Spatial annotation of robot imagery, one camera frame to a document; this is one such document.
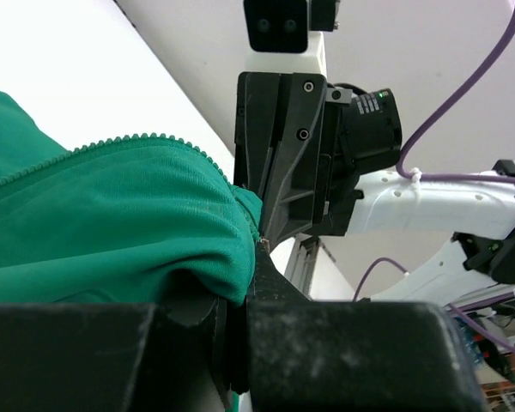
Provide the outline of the green zip-up jacket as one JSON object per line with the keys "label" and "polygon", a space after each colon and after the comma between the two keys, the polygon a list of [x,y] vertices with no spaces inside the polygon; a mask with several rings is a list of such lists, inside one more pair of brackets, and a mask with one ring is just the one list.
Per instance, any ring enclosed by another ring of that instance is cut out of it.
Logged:
{"label": "green zip-up jacket", "polygon": [[166,135],[67,150],[0,92],[0,303],[161,304],[200,288],[239,307],[260,200]]}

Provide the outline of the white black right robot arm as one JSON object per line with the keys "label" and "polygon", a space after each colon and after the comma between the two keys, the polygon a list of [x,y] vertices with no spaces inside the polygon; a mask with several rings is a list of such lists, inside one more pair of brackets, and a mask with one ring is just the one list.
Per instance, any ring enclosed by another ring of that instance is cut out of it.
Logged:
{"label": "white black right robot arm", "polygon": [[239,76],[234,180],[262,200],[268,246],[302,233],[445,231],[433,257],[375,300],[446,305],[515,285],[515,162],[461,181],[406,178],[392,171],[401,145],[388,88],[355,94],[321,75]]}

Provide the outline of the silver ring zipper pull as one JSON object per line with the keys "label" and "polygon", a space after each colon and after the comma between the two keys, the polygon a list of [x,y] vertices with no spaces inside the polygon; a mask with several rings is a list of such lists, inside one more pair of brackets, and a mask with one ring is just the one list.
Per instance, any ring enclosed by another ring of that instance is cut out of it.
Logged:
{"label": "silver ring zipper pull", "polygon": [[270,250],[270,242],[266,238],[261,238],[259,243],[266,251]]}

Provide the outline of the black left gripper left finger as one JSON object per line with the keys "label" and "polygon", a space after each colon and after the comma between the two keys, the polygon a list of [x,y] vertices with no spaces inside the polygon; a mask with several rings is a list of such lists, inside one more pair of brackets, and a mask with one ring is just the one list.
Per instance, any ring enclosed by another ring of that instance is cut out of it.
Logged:
{"label": "black left gripper left finger", "polygon": [[200,288],[161,304],[0,303],[0,411],[223,411],[245,383],[245,308]]}

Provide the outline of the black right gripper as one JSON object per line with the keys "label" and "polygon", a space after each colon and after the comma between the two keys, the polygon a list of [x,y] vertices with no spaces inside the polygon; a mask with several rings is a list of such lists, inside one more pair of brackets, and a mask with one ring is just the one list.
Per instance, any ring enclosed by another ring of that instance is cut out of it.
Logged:
{"label": "black right gripper", "polygon": [[263,200],[260,234],[271,249],[311,228],[343,236],[365,198],[360,177],[395,166],[402,140],[389,88],[363,93],[317,74],[239,75],[234,183]]}

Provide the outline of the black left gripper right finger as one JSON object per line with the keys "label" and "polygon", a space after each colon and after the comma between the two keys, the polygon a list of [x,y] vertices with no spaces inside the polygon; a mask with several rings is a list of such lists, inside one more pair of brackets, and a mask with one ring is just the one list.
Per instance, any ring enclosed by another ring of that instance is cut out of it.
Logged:
{"label": "black left gripper right finger", "polygon": [[456,323],[421,302],[309,300],[256,249],[246,299],[256,411],[482,411]]}

